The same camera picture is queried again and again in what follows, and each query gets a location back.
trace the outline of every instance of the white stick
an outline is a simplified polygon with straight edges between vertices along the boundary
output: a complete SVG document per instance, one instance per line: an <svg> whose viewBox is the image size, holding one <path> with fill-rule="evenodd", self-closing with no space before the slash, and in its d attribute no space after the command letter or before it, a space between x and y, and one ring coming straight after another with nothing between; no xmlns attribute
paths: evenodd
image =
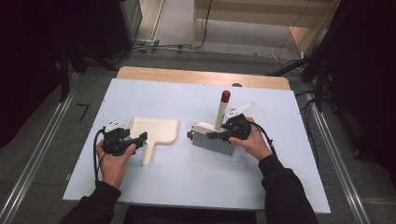
<svg viewBox="0 0 396 224"><path fill-rule="evenodd" d="M224 120L225 111L227 110L228 102L230 101L231 93L224 91L221 95L218 117L216 118L215 130L217 132L221 129L221 124Z"/></svg>

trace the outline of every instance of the black jacket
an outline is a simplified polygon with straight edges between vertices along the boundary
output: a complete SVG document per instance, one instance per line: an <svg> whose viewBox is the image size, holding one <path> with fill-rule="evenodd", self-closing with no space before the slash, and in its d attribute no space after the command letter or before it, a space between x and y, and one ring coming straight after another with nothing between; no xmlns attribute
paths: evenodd
<svg viewBox="0 0 396 224"><path fill-rule="evenodd" d="M266 190L267 223L318 223L303 185L291 169L284 168L276 156L260 161L259 168L263 175L262 186ZM82 197L61 223L110 223L120 195L118 189L99 182L93 194Z"/></svg>

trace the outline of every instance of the beige dustpan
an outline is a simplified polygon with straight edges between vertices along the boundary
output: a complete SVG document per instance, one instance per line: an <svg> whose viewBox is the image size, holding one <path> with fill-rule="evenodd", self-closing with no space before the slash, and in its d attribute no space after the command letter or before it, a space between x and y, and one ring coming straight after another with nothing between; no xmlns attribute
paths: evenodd
<svg viewBox="0 0 396 224"><path fill-rule="evenodd" d="M136 138L143 132L148 132L146 150L143 155L143 165L152 162L155 145L167 145L177 137L178 120L176 119L147 119L133 118L131 123L131 137Z"/></svg>

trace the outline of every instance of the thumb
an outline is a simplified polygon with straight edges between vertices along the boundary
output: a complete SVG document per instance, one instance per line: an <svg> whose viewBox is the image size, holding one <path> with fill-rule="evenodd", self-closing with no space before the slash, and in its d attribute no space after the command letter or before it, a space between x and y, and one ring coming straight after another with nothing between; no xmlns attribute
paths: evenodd
<svg viewBox="0 0 396 224"><path fill-rule="evenodd" d="M136 145L131 144L129 147L126 148L122 157L125 158L125 160L127 161L134 154L135 150L136 150Z"/></svg>
<svg viewBox="0 0 396 224"><path fill-rule="evenodd" d="M242 147L242 145L243 145L242 140L239 139L239 138L230 137L230 138L228 139L228 141L230 141L233 145L236 145L236 146Z"/></svg>

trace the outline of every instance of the white board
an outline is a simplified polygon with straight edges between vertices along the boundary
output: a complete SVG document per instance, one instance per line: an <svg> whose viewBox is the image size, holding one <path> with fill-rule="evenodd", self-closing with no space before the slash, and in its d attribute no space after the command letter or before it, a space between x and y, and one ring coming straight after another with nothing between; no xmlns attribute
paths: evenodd
<svg viewBox="0 0 396 224"><path fill-rule="evenodd" d="M195 122L216 121L225 90L231 92L229 106L256 103L244 114L274 139L277 156L299 176L314 211L330 213L292 91L126 79L111 81L64 200L79 200L94 190L92 142L97 131L110 119L124 122L127 129L132 117L144 117L178 119L178 137L169 146L155 147L152 164L143 166L144 150L136 151L128 161L119 202L262 210L265 191L256 159L240 147L232 157L195 147L187 137Z"/></svg>

